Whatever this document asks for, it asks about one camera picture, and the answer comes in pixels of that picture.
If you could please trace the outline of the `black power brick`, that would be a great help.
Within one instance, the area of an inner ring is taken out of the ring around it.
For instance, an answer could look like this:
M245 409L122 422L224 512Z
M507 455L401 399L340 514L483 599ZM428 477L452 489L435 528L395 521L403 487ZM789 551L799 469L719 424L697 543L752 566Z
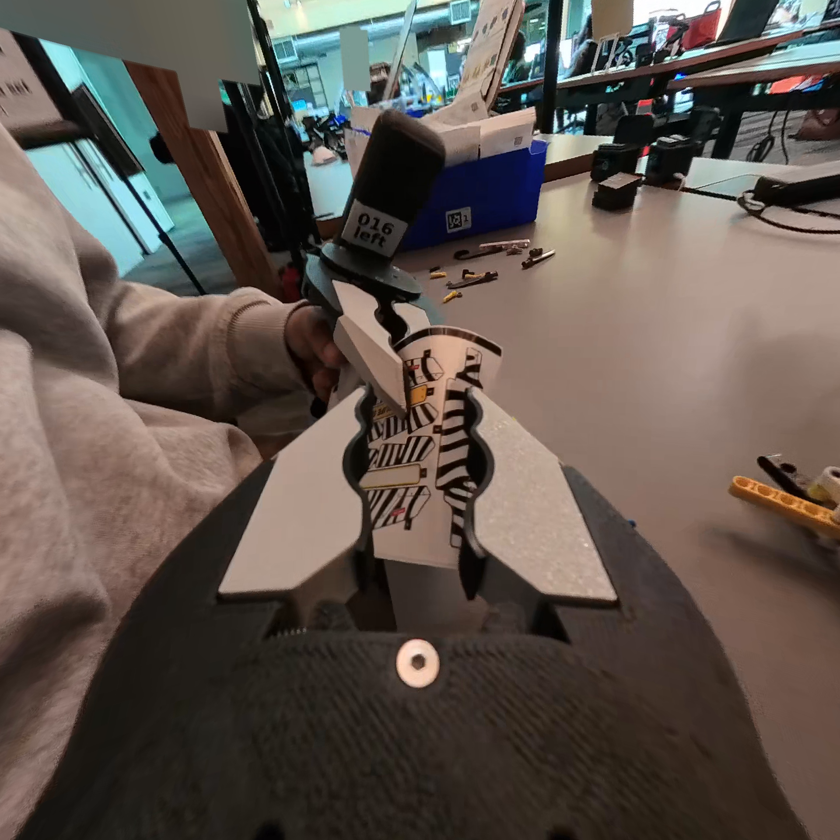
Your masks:
M799 207L837 200L839 162L786 167L777 175L763 175L752 189L752 199L765 206Z

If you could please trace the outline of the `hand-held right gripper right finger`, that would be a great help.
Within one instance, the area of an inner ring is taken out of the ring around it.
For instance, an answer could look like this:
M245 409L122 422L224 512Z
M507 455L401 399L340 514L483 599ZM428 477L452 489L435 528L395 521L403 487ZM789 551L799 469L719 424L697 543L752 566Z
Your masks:
M458 577L489 605L616 605L618 595L560 460L475 387Z

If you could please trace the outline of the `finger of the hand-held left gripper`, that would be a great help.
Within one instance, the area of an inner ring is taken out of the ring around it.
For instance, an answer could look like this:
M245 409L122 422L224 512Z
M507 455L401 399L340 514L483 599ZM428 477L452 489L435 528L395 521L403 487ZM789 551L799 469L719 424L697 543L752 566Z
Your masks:
M424 308L404 301L381 301L377 305L377 323L377 345L381 347L392 347L431 326Z
M331 396L331 406L338 405L360 381L370 385L396 417L404 419L409 403L404 362L394 351L391 333L383 323L385 317L395 315L392 302L380 301L347 281L335 280L332 288L341 309L333 341L347 365Z

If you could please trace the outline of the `wooden-edged background desk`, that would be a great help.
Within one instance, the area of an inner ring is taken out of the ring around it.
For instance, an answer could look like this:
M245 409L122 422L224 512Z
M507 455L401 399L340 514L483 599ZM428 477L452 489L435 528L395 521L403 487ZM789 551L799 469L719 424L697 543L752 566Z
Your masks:
M577 77L565 78L557 83L556 90L560 91L601 84L606 84L609 87L614 86L620 81L639 77L658 77L662 75L671 75L674 77L681 73L688 75L690 72L705 69L714 70L733 63L739 63L740 61L767 56L777 46L792 40L800 40L804 37L821 34L824 31L838 28L838 26L839 21L836 19L815 27L787 30L777 35L745 39L729 45L709 45L706 48L691 50L677 58L666 58L657 64L652 63L641 67L602 70Z

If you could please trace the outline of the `blue plastic bin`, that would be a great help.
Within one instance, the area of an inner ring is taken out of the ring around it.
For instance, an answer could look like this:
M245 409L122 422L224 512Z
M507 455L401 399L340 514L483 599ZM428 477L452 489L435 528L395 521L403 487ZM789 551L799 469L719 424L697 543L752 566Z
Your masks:
M539 208L548 142L444 169L408 229L399 253L532 223Z

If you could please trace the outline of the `person's grey sweatshirt torso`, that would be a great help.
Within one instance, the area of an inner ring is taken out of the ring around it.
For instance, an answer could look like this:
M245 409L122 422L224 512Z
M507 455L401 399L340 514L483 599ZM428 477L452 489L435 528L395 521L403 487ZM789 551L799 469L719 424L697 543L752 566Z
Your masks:
M2 129L2 838L64 752L103 652L174 547L261 462L236 426L121 396L110 253Z

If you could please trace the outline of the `zebra striped sticker sheet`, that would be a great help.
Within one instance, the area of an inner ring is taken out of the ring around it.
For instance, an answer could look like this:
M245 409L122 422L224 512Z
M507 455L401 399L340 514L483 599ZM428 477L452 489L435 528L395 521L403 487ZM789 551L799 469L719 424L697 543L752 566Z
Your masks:
M369 468L360 481L378 559L453 571L464 514L476 483L467 467L466 393L485 389L501 367L501 347L445 325L396 345L408 386L404 416L374 405Z

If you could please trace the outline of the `red bag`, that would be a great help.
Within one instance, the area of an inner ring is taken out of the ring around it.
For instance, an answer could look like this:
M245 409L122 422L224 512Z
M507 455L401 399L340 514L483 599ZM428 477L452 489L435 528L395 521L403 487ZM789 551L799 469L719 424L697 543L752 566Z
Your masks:
M711 1L702 14L687 19L687 29L681 36L682 51L690 51L712 44L718 35L721 20L721 2Z

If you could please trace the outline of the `person's left hand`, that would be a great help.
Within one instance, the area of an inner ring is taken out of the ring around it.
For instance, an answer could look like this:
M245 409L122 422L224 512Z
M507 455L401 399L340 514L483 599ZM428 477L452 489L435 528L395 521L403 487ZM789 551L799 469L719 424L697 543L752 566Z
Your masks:
M285 341L303 381L326 403L348 363L333 339L326 314L310 305L296 308L287 320Z

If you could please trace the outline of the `wooden post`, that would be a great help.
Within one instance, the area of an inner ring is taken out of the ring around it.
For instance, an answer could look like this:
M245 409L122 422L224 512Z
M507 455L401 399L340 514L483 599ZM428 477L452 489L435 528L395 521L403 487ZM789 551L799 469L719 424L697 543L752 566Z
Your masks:
M123 63L239 287L275 297L280 274L214 131L192 128L173 70Z

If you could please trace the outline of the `printed cardboard box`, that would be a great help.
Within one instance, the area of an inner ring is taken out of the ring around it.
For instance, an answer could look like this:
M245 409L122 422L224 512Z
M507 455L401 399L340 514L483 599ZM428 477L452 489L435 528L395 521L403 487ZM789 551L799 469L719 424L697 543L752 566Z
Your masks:
M449 106L452 124L486 119L501 87L518 36L524 1L483 1L466 51L455 98Z

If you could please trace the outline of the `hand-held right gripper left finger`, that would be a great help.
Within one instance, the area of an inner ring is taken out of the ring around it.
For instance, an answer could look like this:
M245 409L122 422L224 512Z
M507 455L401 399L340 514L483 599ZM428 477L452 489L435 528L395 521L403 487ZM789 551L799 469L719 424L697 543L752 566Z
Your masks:
M356 388L276 457L218 586L222 602L278 600L294 613L347 604L374 566L361 478L375 401Z

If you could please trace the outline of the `partly built lego model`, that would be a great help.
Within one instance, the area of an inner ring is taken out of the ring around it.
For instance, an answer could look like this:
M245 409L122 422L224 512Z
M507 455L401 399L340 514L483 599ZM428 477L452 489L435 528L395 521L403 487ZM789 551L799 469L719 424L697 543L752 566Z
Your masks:
M772 513L810 538L839 547L839 466L826 466L815 477L782 454L757 457L764 481L747 476L731 479L728 494Z

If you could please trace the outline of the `scattered small lego pieces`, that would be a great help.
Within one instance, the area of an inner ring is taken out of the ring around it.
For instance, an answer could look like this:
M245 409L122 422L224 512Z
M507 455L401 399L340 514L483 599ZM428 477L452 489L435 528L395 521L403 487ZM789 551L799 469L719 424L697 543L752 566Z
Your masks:
M447 269L443 266L433 266L426 272L424 278L428 280L445 281L445 293L441 299L441 303L446 305L451 301L462 298L465 289L484 286L498 280L499 272L497 270L473 270L468 266L468 263L472 261L495 256L506 256L510 258L520 257L521 269L529 270L530 268L551 259L556 255L556 253L557 251L555 248L532 246L531 240L528 238L504 239L493 242L490 241L479 244L477 248L472 250L469 248L462 248L454 253L454 261L456 263L463 264L458 276L455 275L454 269Z

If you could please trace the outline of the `white printed sign board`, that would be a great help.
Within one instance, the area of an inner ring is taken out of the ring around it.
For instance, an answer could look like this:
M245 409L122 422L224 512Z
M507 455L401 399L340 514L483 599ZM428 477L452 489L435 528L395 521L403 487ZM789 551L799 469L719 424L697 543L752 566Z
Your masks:
M64 118L15 36L1 30L1 123L25 148L50 142Z

